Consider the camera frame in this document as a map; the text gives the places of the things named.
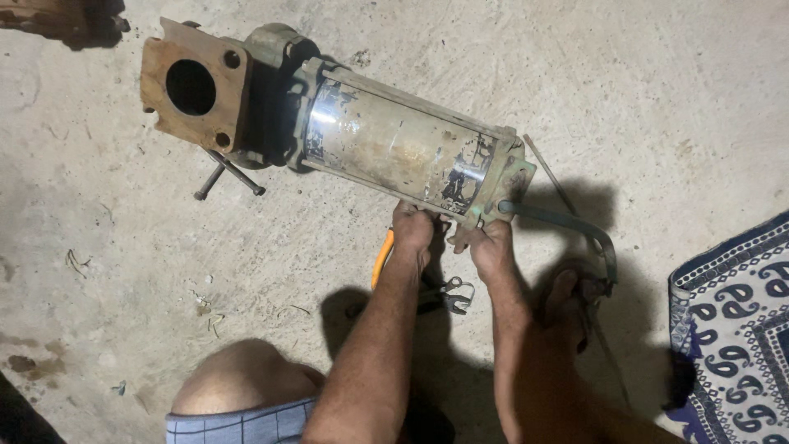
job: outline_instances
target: paisley pattern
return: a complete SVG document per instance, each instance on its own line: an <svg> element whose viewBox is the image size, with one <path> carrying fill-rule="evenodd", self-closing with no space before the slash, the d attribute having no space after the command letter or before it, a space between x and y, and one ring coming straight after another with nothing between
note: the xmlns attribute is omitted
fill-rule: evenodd
<svg viewBox="0 0 789 444"><path fill-rule="evenodd" d="M680 266L669 296L671 347L697 375L668 413L685 439L789 444L789 211Z"/></svg>

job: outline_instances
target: blue and white rug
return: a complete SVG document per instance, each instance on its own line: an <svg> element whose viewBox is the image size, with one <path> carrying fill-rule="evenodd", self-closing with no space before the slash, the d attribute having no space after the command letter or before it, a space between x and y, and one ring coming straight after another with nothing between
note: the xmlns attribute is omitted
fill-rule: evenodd
<svg viewBox="0 0 789 444"><path fill-rule="evenodd" d="M671 348L697 381L668 416L700 444L789 444L789 212L669 277Z"/></svg>

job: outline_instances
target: wire scrap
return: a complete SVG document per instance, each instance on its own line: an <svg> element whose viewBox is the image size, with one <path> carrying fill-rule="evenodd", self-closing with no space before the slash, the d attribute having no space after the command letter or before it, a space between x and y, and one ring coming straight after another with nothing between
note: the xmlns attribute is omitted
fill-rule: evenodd
<svg viewBox="0 0 789 444"><path fill-rule="evenodd" d="M80 263L80 262L77 260L77 257L76 257L76 256L74 256L74 250L73 250L73 249L71 249L71 248L69 248L69 252L65 254L65 266L67 266L67 267L71 267L71 269L72 269L72 270L74 270L74 271L76 271L77 273L79 273L79 274L80 274L80 276L82 276L82 278L83 278L83 279L88 279L88 277L87 277L87 276L85 276L85 275L84 275L84 274L83 274L83 273L80 271L80 269L79 269L79 268L77 268L77 266L80 266L80 267L86 267L86 266L88 266L88 263L89 263L90 261L91 261L91 260L90 260L90 259L88 259L86 262L84 262L84 263Z"/></svg>
<svg viewBox="0 0 789 444"><path fill-rule="evenodd" d="M216 325L219 324L224 318L225 318L224 314L212 314L211 317L208 318L208 331L210 332L211 329L213 329L214 334L216 335L216 339L219 339L219 333L216 332Z"/></svg>

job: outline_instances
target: leg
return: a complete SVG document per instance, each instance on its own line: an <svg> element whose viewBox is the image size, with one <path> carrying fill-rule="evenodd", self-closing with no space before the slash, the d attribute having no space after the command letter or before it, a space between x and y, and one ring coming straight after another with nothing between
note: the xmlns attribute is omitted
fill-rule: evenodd
<svg viewBox="0 0 789 444"><path fill-rule="evenodd" d="M260 339L238 341L210 355L173 401L176 415L206 415L266 408L318 394L323 375L286 361Z"/></svg>

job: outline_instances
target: debris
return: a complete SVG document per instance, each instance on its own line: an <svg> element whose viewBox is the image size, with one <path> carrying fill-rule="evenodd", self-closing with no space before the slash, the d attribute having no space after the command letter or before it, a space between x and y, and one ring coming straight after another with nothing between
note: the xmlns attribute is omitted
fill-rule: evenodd
<svg viewBox="0 0 789 444"><path fill-rule="evenodd" d="M101 204L101 206L104 207L104 209L107 211L107 214L110 216L110 222L112 222L112 224L115 225L115 221L112 220L112 210L107 208L107 206L104 204Z"/></svg>
<svg viewBox="0 0 789 444"><path fill-rule="evenodd" d="M216 332L216 325L219 324L225 318L224 314L212 314L210 318L208 318L208 331L210 332L211 329L214 329L214 334L216 335L216 339L219 339L219 333Z"/></svg>
<svg viewBox="0 0 789 444"><path fill-rule="evenodd" d="M123 396L123 393L126 393L126 380L120 381L117 387L110 387L110 390L117 392L119 396Z"/></svg>
<svg viewBox="0 0 789 444"><path fill-rule="evenodd" d="M209 308L209 307L207 307L205 305L200 305L200 306L197 307L197 317L198 318L200 316L204 315L204 314L209 314L209 313L211 313L211 308Z"/></svg>
<svg viewBox="0 0 789 444"><path fill-rule="evenodd" d="M351 63L354 65L359 65L362 68L366 68L370 66L370 50L364 49L363 51L356 51L356 54L350 58Z"/></svg>
<svg viewBox="0 0 789 444"><path fill-rule="evenodd" d="M306 314L309 314L310 316L312 316L312 313L310 313L310 311L309 311L309 310L307 310L307 309L305 309L305 308L297 307L297 306L295 306L295 305L289 305L288 307L293 307L293 308L296 308L296 309L298 309L298 310L301 310L301 311L304 311ZM283 312L283 311L285 311L285 310L286 310L288 307L285 307L285 308L281 309L281 310L279 311L279 313L277 313L277 318L279 318L279 315L280 315L280 314L282 314L282 312Z"/></svg>
<svg viewBox="0 0 789 444"><path fill-rule="evenodd" d="M88 277L87 277L87 276L85 276L85 275L84 275L84 274L83 274L83 273L80 271L80 269L78 269L78 268L77 268L77 266L80 266L80 267L86 267L86 266L88 266L88 263L89 263L90 261L91 261L91 260L90 260L90 259L88 259L86 262L84 262L84 263L80 263L80 262L77 260L77 257L76 257L76 256L74 256L74 250L73 250L73 249L71 249L71 248L69 248L69 252L65 254L65 264L66 264L66 266L70 266L70 267L71 267L71 269L73 269L74 271L76 271L77 273L79 273L79 274L80 274L80 276L82 276L84 279L88 279Z"/></svg>
<svg viewBox="0 0 789 444"><path fill-rule="evenodd" d="M36 362L27 356L9 356L8 364L11 366L11 370L16 371L17 373L24 373L25 371L30 371L36 368Z"/></svg>

